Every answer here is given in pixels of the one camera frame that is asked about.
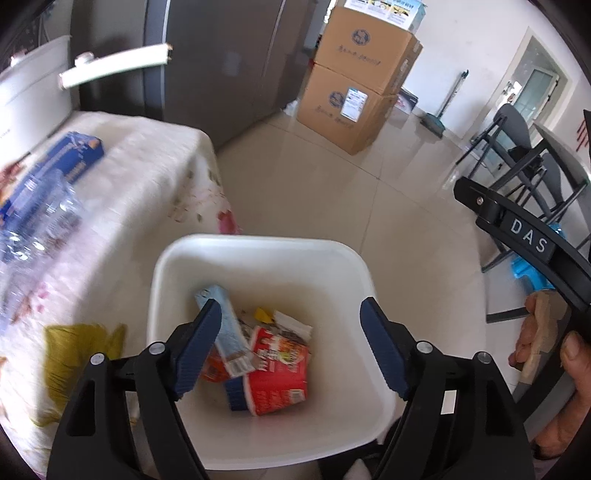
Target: floral tablecloth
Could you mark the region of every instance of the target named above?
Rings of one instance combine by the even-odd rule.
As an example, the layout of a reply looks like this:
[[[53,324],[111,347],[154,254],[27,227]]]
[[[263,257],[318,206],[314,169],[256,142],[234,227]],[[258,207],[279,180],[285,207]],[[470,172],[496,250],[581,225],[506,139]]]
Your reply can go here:
[[[0,424],[40,477],[90,355],[117,358],[145,347],[162,250],[190,233],[238,233],[204,133],[76,112],[32,158],[67,131],[99,137],[105,156],[74,186],[85,207],[80,229],[0,337]]]

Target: white trash bin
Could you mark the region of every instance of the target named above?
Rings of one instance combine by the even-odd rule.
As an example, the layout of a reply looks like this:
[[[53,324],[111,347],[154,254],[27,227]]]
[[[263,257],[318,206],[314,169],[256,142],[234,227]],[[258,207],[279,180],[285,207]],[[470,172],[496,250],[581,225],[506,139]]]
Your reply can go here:
[[[177,403],[209,470],[270,468],[316,460],[364,445],[389,425],[388,389],[359,322],[375,297],[367,266],[349,247],[327,240],[192,235],[160,256],[152,282],[148,344],[191,322],[194,294],[211,284],[234,309],[279,310],[314,327],[309,399],[261,417],[232,412],[222,384],[203,380]]]

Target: wooden handle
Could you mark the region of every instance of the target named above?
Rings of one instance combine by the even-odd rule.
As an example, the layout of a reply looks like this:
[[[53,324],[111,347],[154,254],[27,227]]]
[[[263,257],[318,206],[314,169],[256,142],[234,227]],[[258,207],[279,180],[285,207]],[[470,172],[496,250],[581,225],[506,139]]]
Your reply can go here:
[[[535,293],[534,317],[538,325],[531,355],[523,365],[520,381],[531,385],[540,367],[543,353],[550,353],[558,340],[558,321],[564,318],[568,305],[555,290],[541,290]]]

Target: finger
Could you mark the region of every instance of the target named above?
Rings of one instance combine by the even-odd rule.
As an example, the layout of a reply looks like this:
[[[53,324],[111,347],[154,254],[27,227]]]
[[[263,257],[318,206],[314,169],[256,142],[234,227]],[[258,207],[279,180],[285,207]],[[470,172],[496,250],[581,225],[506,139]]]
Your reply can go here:
[[[591,407],[591,347],[576,332],[564,339],[560,358],[577,392],[552,422],[535,438],[546,457],[561,455],[569,446]]]
[[[527,345],[534,341],[535,334],[538,331],[538,322],[533,315],[528,315],[521,324],[521,333],[519,334],[519,342],[522,345]]]
[[[537,292],[532,293],[525,299],[525,309],[530,313],[535,313],[535,301],[538,298]]]
[[[531,344],[521,345],[515,352],[515,363],[524,364],[531,355]]]
[[[577,332],[570,332],[562,344],[560,359],[588,409],[591,407],[591,346]]]

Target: das logo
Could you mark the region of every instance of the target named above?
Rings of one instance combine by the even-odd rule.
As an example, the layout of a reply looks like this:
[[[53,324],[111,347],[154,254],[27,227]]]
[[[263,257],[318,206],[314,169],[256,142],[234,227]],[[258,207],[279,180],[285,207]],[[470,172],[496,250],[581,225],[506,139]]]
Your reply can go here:
[[[556,249],[553,241],[512,212],[505,214],[501,222],[501,230],[511,235],[522,247],[544,263],[549,262]]]

